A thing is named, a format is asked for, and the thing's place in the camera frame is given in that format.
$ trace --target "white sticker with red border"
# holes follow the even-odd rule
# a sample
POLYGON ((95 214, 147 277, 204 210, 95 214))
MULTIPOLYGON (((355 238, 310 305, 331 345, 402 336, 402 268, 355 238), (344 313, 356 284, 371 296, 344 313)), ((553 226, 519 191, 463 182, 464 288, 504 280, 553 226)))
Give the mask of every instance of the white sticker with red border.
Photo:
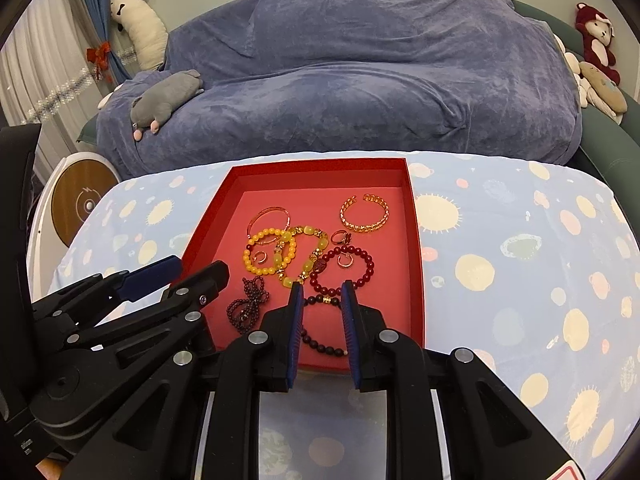
POLYGON ((584 480, 584 477, 575 462, 569 460, 546 480, 584 480))

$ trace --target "white sheer curtain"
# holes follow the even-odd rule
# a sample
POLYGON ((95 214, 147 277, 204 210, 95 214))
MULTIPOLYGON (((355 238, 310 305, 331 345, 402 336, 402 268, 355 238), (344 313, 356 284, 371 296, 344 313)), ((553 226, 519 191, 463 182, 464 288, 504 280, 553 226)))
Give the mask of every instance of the white sheer curtain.
POLYGON ((8 123, 42 123, 34 170, 43 182, 78 151, 80 130, 108 92, 92 77, 88 46, 68 0, 33 0, 0 51, 0 104, 8 123))

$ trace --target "jewelry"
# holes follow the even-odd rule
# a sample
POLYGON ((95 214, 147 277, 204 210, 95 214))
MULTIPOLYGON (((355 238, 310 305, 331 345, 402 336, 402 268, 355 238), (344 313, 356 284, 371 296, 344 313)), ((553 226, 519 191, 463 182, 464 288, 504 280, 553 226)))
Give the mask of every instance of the jewelry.
POLYGON ((315 248, 313 251, 311 251, 311 254, 309 254, 309 258, 302 265, 302 272, 300 272, 300 274, 295 280, 297 282, 305 283, 305 280, 309 277, 309 273, 313 269, 314 264, 316 263, 316 261, 318 261, 318 258, 322 256, 322 252, 329 244, 329 238, 327 233, 325 233, 320 229, 315 229, 310 225, 305 225, 304 227, 302 227, 302 225, 299 225, 296 227, 292 227, 288 231, 282 232, 280 236, 280 240, 278 240, 278 243, 276 244, 276 248, 273 251, 274 253, 273 265, 275 266, 278 279, 282 282, 282 285, 286 286, 287 288, 292 287, 294 280, 287 277, 284 269, 287 268, 287 265, 290 263, 292 258, 287 258, 287 257, 283 258, 282 248, 288 243, 289 256, 292 250, 293 250, 293 253, 295 254, 296 242, 294 240, 294 237, 295 235, 300 235, 300 234, 305 234, 309 236, 313 235, 315 237, 318 237, 319 240, 318 240, 318 247, 315 248))
POLYGON ((346 246, 343 245, 341 247, 336 247, 335 249, 331 249, 327 254, 322 256, 321 260, 318 260, 314 265, 313 271, 310 274, 311 279, 309 280, 309 285, 314 288, 314 291, 319 292, 322 296, 327 298, 333 298, 334 296, 340 296, 340 288, 326 288, 325 286, 320 285, 318 283, 318 274, 321 274, 326 269, 326 263, 333 258, 334 256, 340 257, 340 254, 355 254, 356 256, 361 257, 367 263, 367 270, 362 275, 362 277, 353 283, 353 288, 361 288, 366 283, 370 282, 371 277, 373 276, 373 269, 375 268, 375 264, 373 263, 373 258, 370 256, 367 251, 362 250, 359 247, 354 247, 352 245, 346 246))
POLYGON ((348 269, 349 267, 351 267, 353 265, 353 256, 351 256, 349 253, 347 254, 338 254, 338 266, 342 267, 343 269, 348 269), (349 263, 348 264, 343 264, 340 262, 340 258, 343 256, 348 256, 349 257, 349 263))
POLYGON ((340 229, 331 235, 331 243, 333 245, 344 245, 351 242, 351 233, 348 233, 344 229, 340 229), (334 240, 337 235, 342 235, 339 240, 334 240))
POLYGON ((252 280, 242 279, 244 283, 245 300, 235 300, 226 308, 226 316, 239 333, 249 332, 260 317, 260 305, 269 301, 269 293, 264 290, 264 280, 261 276, 256 276, 252 280), (240 313, 235 316, 235 310, 241 305, 246 305, 240 313))
MULTIPOLYGON (((308 304, 313 305, 314 303, 329 303, 340 308, 340 300, 338 298, 324 298, 322 294, 318 294, 317 296, 309 296, 305 299, 305 306, 307 306, 308 304)), ((311 348, 321 354, 335 355, 336 357, 342 357, 348 354, 348 352, 346 350, 343 350, 342 348, 334 348, 332 346, 321 345, 318 341, 311 338, 304 326, 302 327, 302 332, 300 332, 300 337, 302 338, 303 343, 311 346, 311 348)))
POLYGON ((366 202, 375 202, 376 204, 381 205, 385 209, 385 215, 380 220, 378 220, 375 224, 369 224, 369 225, 352 224, 344 217, 344 212, 347 211, 347 209, 350 208, 350 206, 356 203, 356 197, 354 195, 348 198, 347 201, 344 204, 342 204, 342 207, 340 208, 340 221, 349 231, 354 231, 355 233, 371 233, 373 231, 377 231, 384 224, 386 224, 386 221, 389 218, 389 206, 382 198, 376 195, 365 194, 363 195, 362 199, 365 200, 366 202))
POLYGON ((278 235, 275 234, 275 229, 266 229, 266 230, 262 230, 262 236, 260 236, 260 233, 258 233, 257 235, 251 235, 251 228, 254 226, 255 222, 257 221, 258 218, 260 218, 263 215, 266 215, 267 213, 270 213, 271 211, 281 211, 283 212, 285 215, 287 215, 287 225, 284 227, 284 229, 282 229, 282 231, 285 231, 287 229, 289 229, 289 226, 291 225, 291 216, 289 215, 289 211, 287 211, 286 209, 284 209, 283 207, 278 207, 278 206, 274 206, 274 207, 268 207, 267 209, 263 209, 262 211, 260 211, 256 216, 254 216, 252 218, 252 220, 249 222, 249 225, 246 227, 246 237, 249 238, 249 240, 253 239, 254 243, 257 245, 268 245, 268 244, 273 244, 274 241, 276 241, 278 239, 278 235))
MULTIPOLYGON (((255 249, 255 246, 257 244, 257 241, 254 238, 258 238, 258 240, 260 239, 260 236, 262 236, 263 238, 266 235, 269 234, 273 234, 276 236, 280 236, 283 232, 285 231, 281 231, 280 229, 275 229, 273 227, 269 228, 269 229, 263 229, 262 231, 260 231, 257 235, 254 235, 250 240, 249 243, 247 245, 245 245, 244 247, 244 251, 242 251, 242 260, 244 261, 244 266, 246 267, 246 270, 248 272, 251 272, 253 274, 256 274, 257 276, 266 276, 267 274, 275 274, 276 273, 276 267, 271 266, 271 267, 256 267, 254 264, 258 264, 261 265, 264 262, 267 261, 267 253, 265 253, 264 251, 255 251, 255 254, 253 254, 252 256, 252 251, 255 249), (258 254, 261 254, 262 257, 260 258, 260 260, 258 261, 258 254)), ((296 251, 293 251, 293 256, 290 258, 289 261, 291 261, 293 258, 296 257, 296 251)))

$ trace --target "blue blanket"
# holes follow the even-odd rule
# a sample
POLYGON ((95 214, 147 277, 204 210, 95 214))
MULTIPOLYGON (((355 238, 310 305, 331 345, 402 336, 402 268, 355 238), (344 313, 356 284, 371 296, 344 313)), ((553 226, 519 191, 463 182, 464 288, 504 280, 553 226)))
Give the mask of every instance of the blue blanket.
POLYGON ((160 72, 98 115, 121 176, 285 152, 434 150, 563 164, 577 88, 510 0, 236 0, 173 30, 160 72), (205 92, 135 143, 133 99, 180 70, 205 92))

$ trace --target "yellow beaded bracelet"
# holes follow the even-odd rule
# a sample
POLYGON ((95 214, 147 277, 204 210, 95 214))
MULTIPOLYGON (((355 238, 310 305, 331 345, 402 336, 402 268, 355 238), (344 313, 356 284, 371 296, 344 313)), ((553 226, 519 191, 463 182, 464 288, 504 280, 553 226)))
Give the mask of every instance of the yellow beaded bracelet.
MULTIPOLYGON (((264 238, 266 235, 275 235, 279 237, 282 235, 283 232, 285 231, 271 227, 269 229, 263 229, 258 234, 255 234, 251 238, 249 238, 249 241, 246 247, 244 248, 244 251, 242 252, 242 260, 244 261, 244 266, 248 272, 251 272, 256 276, 266 276, 267 274, 276 273, 277 266, 275 264, 274 266, 271 266, 271 267, 262 267, 262 268, 255 266, 254 265, 255 257, 252 258, 251 253, 254 250, 254 247, 256 246, 256 242, 261 238, 264 238)), ((295 257, 296 257, 296 243, 295 241, 293 241, 293 245, 289 245, 289 254, 285 258, 285 260, 287 260, 287 263, 288 263, 295 257)))
POLYGON ((327 233, 325 233, 324 231, 321 231, 320 229, 315 229, 310 225, 307 225, 307 226, 299 225, 296 227, 292 227, 288 231, 283 231, 282 235, 280 236, 280 239, 278 240, 278 243, 276 243, 276 248, 273 251, 273 265, 276 267, 276 274, 278 275, 278 279, 282 282, 282 285, 286 286, 287 288, 291 288, 293 286, 294 281, 304 283, 305 280, 309 277, 311 270, 313 269, 314 262, 320 256, 322 256, 322 252, 324 251, 324 249, 327 247, 328 244, 329 244, 329 238, 327 233), (293 249, 295 249, 296 248, 295 236, 301 235, 301 234, 305 234, 309 236, 313 235, 318 237, 319 238, 318 247, 311 252, 311 254, 309 255, 309 258, 302 265, 302 272, 300 272, 300 274, 295 280, 292 280, 291 278, 287 277, 284 271, 287 268, 287 265, 290 263, 291 259, 287 261, 287 257, 285 258, 282 257, 282 249, 288 243, 289 256, 290 256, 290 251, 292 248, 291 244, 293 243, 293 249))

